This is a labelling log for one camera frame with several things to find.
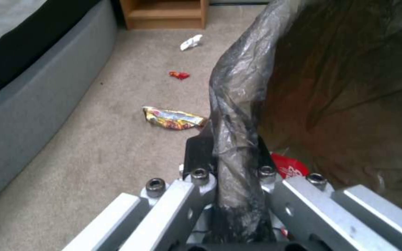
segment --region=screw head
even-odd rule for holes
[[[165,192],[165,181],[162,178],[152,178],[145,184],[145,190],[150,198],[158,198]]]
[[[271,166],[261,166],[258,169],[258,175],[263,184],[269,184],[276,180],[276,170]]]
[[[196,186],[202,186],[209,182],[209,172],[204,168],[197,168],[190,173],[192,183]]]
[[[306,176],[306,180],[321,191],[323,191],[327,185],[327,179],[320,173],[310,173]]]

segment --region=carpet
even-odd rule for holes
[[[210,7],[206,30],[119,30],[116,46],[59,132],[0,194],[0,251],[60,250],[121,192],[172,182],[196,129],[148,124],[143,105],[209,116],[210,72],[264,6]],[[196,34],[202,45],[181,52]],[[170,78],[170,70],[191,76]]]

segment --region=bed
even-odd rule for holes
[[[0,191],[67,119],[117,33],[109,0],[8,2],[0,0]]]

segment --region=chocolate bar wrapper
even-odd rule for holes
[[[192,127],[203,127],[207,118],[181,111],[172,111],[152,106],[143,106],[145,119],[151,124],[173,129],[185,130]]]

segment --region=wooden cabinet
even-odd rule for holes
[[[204,29],[209,0],[120,0],[127,29]]]

